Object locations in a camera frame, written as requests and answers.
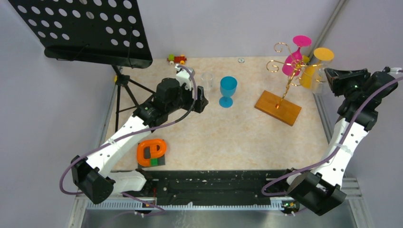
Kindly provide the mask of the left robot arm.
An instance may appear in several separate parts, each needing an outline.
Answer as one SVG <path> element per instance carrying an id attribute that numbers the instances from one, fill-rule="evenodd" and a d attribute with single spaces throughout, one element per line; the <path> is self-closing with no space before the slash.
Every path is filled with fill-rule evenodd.
<path id="1" fill-rule="evenodd" d="M 113 172 L 114 165 L 153 131 L 172 125 L 168 116 L 180 109 L 202 113 L 208 104 L 204 88 L 190 86 L 178 78 L 165 78 L 153 98 L 141 104 L 126 123 L 100 147 L 71 161 L 73 183 L 92 203 L 99 204 L 110 195 L 136 191 L 140 196 L 152 192 L 152 183 L 140 171 Z"/>

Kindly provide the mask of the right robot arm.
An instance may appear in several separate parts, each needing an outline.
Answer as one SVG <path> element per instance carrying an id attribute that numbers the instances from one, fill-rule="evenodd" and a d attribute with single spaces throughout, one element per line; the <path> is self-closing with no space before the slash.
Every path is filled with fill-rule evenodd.
<path id="1" fill-rule="evenodd" d="M 278 183 L 283 195 L 292 197 L 318 216 L 344 202 L 346 193 L 342 192 L 342 182 L 348 163 L 359 143 L 375 126 L 376 108 L 398 87 L 393 74 L 402 71 L 388 66 L 374 73 L 367 69 L 324 70 L 333 94 L 345 98 L 337 110 L 339 118 L 321 161 Z"/>

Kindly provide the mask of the blue wine glass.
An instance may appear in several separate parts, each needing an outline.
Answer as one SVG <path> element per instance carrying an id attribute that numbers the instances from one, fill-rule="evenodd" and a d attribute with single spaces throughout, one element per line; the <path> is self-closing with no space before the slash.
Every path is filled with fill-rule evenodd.
<path id="1" fill-rule="evenodd" d="M 236 92 L 238 82 L 232 76 L 225 76 L 220 81 L 220 93 L 222 97 L 219 99 L 219 104 L 223 108 L 229 108 L 233 105 L 232 96 Z"/>

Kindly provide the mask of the tall clear wine glass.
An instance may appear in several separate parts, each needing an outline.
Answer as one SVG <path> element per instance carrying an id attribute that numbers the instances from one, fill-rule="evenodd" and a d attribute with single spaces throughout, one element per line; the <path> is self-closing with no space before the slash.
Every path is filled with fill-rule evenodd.
<path id="1" fill-rule="evenodd" d="M 201 75 L 202 86 L 205 91 L 211 91 L 213 89 L 214 75 L 211 72 L 205 72 Z"/>

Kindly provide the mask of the patterned clear glass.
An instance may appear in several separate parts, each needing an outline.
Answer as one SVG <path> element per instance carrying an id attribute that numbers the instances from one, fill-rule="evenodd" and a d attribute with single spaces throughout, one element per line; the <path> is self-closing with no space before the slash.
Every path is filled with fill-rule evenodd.
<path id="1" fill-rule="evenodd" d="M 325 87 L 327 85 L 327 78 L 324 68 L 318 68 L 312 75 L 311 90 L 316 95 L 325 93 Z"/>

